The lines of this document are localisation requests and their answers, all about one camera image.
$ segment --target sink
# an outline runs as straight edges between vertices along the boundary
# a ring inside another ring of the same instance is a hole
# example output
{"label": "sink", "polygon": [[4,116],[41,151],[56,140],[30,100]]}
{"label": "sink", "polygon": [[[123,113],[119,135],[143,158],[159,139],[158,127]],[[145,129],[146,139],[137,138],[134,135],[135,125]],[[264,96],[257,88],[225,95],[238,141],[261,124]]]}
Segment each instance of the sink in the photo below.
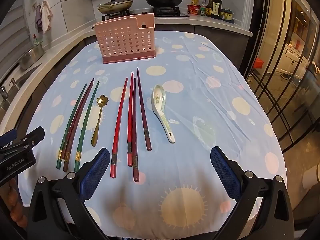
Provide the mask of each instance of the sink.
{"label": "sink", "polygon": [[37,67],[39,67],[40,64],[38,66],[36,66],[35,68],[33,68],[32,70],[28,71],[27,73],[25,73],[22,77],[20,77],[16,83],[16,86],[12,86],[9,91],[8,91],[8,98],[6,101],[3,101],[0,104],[0,123],[2,121],[2,119],[4,118],[5,113],[8,111],[8,108],[10,106],[10,104],[12,103],[14,97],[17,95],[17,93],[19,92],[20,88],[23,86],[23,84],[27,81],[27,79],[31,76],[31,74],[37,69]]}

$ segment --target green chopstick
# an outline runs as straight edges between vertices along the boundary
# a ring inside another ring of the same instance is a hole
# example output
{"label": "green chopstick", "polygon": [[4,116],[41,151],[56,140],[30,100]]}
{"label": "green chopstick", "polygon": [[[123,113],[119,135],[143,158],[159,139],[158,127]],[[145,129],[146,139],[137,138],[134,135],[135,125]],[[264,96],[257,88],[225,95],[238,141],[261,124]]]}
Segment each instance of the green chopstick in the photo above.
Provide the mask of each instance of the green chopstick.
{"label": "green chopstick", "polygon": [[70,118],[69,118],[69,121],[68,121],[68,124],[67,124],[67,128],[66,128],[66,130],[65,130],[65,132],[64,132],[64,136],[63,136],[63,139],[62,139],[62,143],[61,143],[60,150],[59,150],[59,154],[58,154],[58,160],[57,160],[57,169],[59,169],[59,170],[60,170],[60,168],[61,168],[61,160],[62,160],[62,158],[61,158],[61,152],[62,152],[62,148],[63,148],[63,145],[64,145],[64,143],[65,143],[66,136],[67,136],[67,134],[68,134],[68,130],[69,130],[69,128],[70,128],[70,125],[71,125],[71,123],[72,123],[73,117],[74,117],[74,115],[75,115],[75,113],[76,113],[78,104],[79,104],[79,102],[80,102],[80,100],[81,100],[82,94],[83,94],[86,86],[87,86],[87,84],[84,85],[84,87],[83,87],[83,89],[82,89],[82,91],[81,91],[81,93],[80,93],[80,95],[79,95],[79,98],[78,98],[78,100],[77,100],[77,102],[76,102],[76,104],[75,104],[75,106],[74,106],[74,108],[73,108],[73,110],[72,110],[71,116],[70,116]]}
{"label": "green chopstick", "polygon": [[79,138],[79,144],[78,144],[78,148],[77,148],[77,153],[76,153],[76,161],[75,161],[75,172],[79,171],[80,168],[80,159],[81,159],[81,151],[82,151],[82,145],[83,145],[83,139],[84,139],[84,134],[85,134],[85,130],[87,128],[87,123],[88,123],[88,119],[89,119],[89,115],[90,115],[90,111],[91,111],[91,107],[92,107],[92,103],[93,100],[96,96],[96,92],[99,86],[99,81],[96,85],[96,88],[94,89],[94,92],[92,94],[88,109],[87,109],[87,113],[85,114],[85,118],[83,121],[83,125],[82,125],[82,129],[81,129],[81,134],[80,134],[80,138]]}

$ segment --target chopstick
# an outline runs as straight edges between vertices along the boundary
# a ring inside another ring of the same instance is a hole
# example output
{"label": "chopstick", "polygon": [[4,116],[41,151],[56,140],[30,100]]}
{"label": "chopstick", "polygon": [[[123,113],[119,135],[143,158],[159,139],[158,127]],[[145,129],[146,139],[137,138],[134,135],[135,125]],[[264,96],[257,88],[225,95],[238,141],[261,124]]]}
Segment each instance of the chopstick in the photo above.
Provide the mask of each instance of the chopstick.
{"label": "chopstick", "polygon": [[76,134],[76,130],[77,130],[77,126],[78,126],[78,123],[79,123],[79,120],[80,120],[80,116],[81,116],[81,113],[82,113],[82,110],[84,108],[84,105],[85,105],[85,102],[87,101],[87,98],[89,96],[89,93],[90,93],[90,90],[93,86],[93,80],[91,81],[89,87],[87,88],[87,91],[85,92],[83,98],[82,98],[82,101],[81,101],[81,104],[79,105],[78,107],[78,115],[76,115],[74,118],[73,118],[73,127],[70,128],[69,130],[69,137],[68,137],[68,140],[67,140],[67,145],[66,145],[66,148],[65,148],[65,159],[64,159],[64,164],[63,164],[63,171],[64,172],[68,172],[68,166],[69,166],[69,160],[70,160],[70,155],[71,155],[71,149],[72,149],[72,144],[73,144],[73,140],[75,138],[75,134]]}
{"label": "chopstick", "polygon": [[128,166],[132,167],[132,91],[133,73],[131,73],[129,110],[128,110]]}
{"label": "chopstick", "polygon": [[124,95],[127,88],[127,82],[128,78],[125,79],[119,111],[118,111],[118,117],[116,122],[116,130],[115,130],[115,136],[113,138],[113,147],[112,147],[112,155],[111,155],[111,167],[110,167],[110,177],[115,178],[116,177],[116,168],[117,168],[117,154],[118,154],[118,142],[119,142],[119,133],[120,133],[120,122],[121,122],[121,114],[122,114],[122,108],[123,108],[123,102],[124,102]]}
{"label": "chopstick", "polygon": [[69,118],[69,121],[68,121],[66,130],[65,130],[65,132],[64,132],[64,136],[63,136],[63,139],[62,139],[62,142],[61,142],[61,146],[60,146],[60,150],[59,150],[59,155],[58,155],[58,160],[57,160],[57,169],[59,169],[59,170],[60,170],[60,168],[61,168],[61,160],[62,160],[62,158],[61,158],[61,153],[62,153],[63,145],[64,145],[64,143],[65,143],[65,140],[66,140],[66,137],[67,137],[67,134],[68,134],[68,131],[69,131],[69,128],[70,128],[72,119],[73,119],[73,117],[74,117],[74,115],[75,115],[75,113],[76,113],[78,104],[79,104],[79,102],[80,102],[80,100],[81,100],[82,94],[83,94],[86,86],[87,86],[87,84],[84,85],[84,87],[83,87],[83,89],[82,89],[82,91],[81,91],[81,93],[80,93],[80,95],[79,95],[79,98],[78,98],[75,106],[73,107],[73,110],[72,110],[72,113],[71,113],[71,115],[70,115],[70,118]]}
{"label": "chopstick", "polygon": [[150,141],[150,135],[149,135],[149,130],[148,130],[146,111],[144,109],[142,90],[141,90],[141,82],[140,82],[140,75],[139,75],[139,69],[138,68],[137,68],[137,76],[138,76],[139,97],[140,97],[140,107],[141,107],[141,114],[142,114],[142,124],[143,124],[143,130],[144,130],[144,137],[146,139],[147,150],[151,151],[151,149],[152,149],[151,148],[151,141]]}
{"label": "chopstick", "polygon": [[138,169],[138,150],[137,150],[137,123],[136,123],[136,78],[133,85],[133,104],[132,104],[132,167],[133,180],[139,181]]}
{"label": "chopstick", "polygon": [[86,90],[83,98],[81,99],[80,105],[79,105],[79,107],[78,107],[78,109],[77,109],[77,111],[76,111],[76,114],[75,114],[75,116],[73,117],[72,123],[71,123],[71,125],[70,125],[70,127],[69,127],[69,131],[68,131],[68,134],[67,134],[66,140],[65,140],[65,142],[64,142],[64,146],[63,146],[63,148],[62,148],[62,152],[61,152],[61,158],[62,158],[62,159],[65,159],[67,144],[68,144],[68,141],[69,141],[69,139],[70,139],[71,132],[72,132],[72,130],[74,129],[76,117],[79,115],[80,106],[82,105],[82,103],[83,103],[83,101],[84,101],[85,95],[86,95],[86,94],[90,91],[90,89],[91,89],[91,88],[90,88],[90,85],[89,85],[89,87],[87,88],[87,90]]}
{"label": "chopstick", "polygon": [[81,134],[80,134],[80,138],[79,138],[79,144],[78,144],[77,153],[76,153],[75,172],[78,172],[79,168],[80,168],[80,160],[81,160],[81,152],[82,152],[84,134],[85,134],[85,130],[87,128],[87,123],[88,123],[88,119],[89,119],[92,103],[93,103],[93,100],[94,100],[94,98],[96,96],[96,92],[97,92],[99,84],[100,84],[100,82],[98,81],[97,85],[96,85],[96,88],[93,91],[93,94],[92,94],[92,97],[91,97],[91,100],[90,100],[90,103],[89,103],[89,106],[88,106],[88,109],[87,109],[87,112],[85,114],[85,118],[84,118],[84,121],[83,121]]}

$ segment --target wok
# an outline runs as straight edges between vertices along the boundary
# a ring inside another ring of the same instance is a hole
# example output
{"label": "wok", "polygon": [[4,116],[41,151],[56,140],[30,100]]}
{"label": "wok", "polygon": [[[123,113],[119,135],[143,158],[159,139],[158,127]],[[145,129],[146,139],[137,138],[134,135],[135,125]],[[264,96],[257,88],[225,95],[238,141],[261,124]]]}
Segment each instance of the wok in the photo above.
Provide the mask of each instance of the wok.
{"label": "wok", "polygon": [[146,0],[147,3],[153,7],[176,7],[182,0]]}
{"label": "wok", "polygon": [[99,4],[98,10],[103,14],[118,13],[128,10],[133,3],[133,0],[111,0],[105,4]]}

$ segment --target pink utensil holder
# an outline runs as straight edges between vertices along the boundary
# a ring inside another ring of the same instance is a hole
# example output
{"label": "pink utensil holder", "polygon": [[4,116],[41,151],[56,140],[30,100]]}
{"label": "pink utensil holder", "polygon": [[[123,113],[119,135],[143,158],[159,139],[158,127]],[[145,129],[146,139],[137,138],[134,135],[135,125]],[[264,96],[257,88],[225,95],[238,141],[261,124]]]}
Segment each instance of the pink utensil holder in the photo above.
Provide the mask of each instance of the pink utensil holder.
{"label": "pink utensil holder", "polygon": [[129,15],[94,26],[103,63],[152,58],[155,50],[155,15]]}

